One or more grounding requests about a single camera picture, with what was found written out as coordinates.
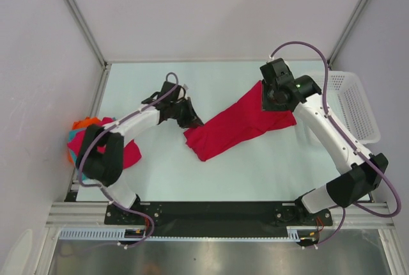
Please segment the white perforated plastic basket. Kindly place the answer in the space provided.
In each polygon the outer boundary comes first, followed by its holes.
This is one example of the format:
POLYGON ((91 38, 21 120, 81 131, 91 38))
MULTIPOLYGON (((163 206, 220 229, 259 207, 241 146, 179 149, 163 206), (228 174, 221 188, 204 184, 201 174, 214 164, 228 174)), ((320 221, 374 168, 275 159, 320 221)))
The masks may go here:
POLYGON ((327 103, 328 108, 363 145, 379 142, 380 131, 357 75, 331 70, 327 82, 327 103))

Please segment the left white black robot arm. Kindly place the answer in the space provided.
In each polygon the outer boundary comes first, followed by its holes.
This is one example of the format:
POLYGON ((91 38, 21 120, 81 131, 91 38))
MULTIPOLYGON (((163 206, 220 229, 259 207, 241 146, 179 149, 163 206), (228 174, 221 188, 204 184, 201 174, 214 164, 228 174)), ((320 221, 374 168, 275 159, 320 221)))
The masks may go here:
POLYGON ((165 81, 160 91, 141 102, 139 109, 105 125, 86 128, 76 168, 82 176, 94 181, 86 187, 97 187, 112 203, 121 205, 119 216, 129 224, 140 219, 141 208, 135 204, 136 193, 131 190, 125 170, 125 147, 142 132, 173 119, 182 129, 195 129, 204 125, 196 114, 186 88, 165 81))

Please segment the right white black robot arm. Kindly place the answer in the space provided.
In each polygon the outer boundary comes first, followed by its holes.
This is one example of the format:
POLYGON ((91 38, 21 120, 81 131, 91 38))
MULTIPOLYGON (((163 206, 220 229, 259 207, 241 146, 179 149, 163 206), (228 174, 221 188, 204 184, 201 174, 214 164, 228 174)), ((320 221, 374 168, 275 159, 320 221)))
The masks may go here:
POLYGON ((294 77, 279 58, 261 68, 262 108, 290 111, 299 117, 329 153, 339 177, 296 200, 295 218, 311 224, 318 212, 333 206, 348 207, 377 189, 389 164, 386 156, 373 154, 340 124, 323 103, 323 92, 308 75, 294 77))

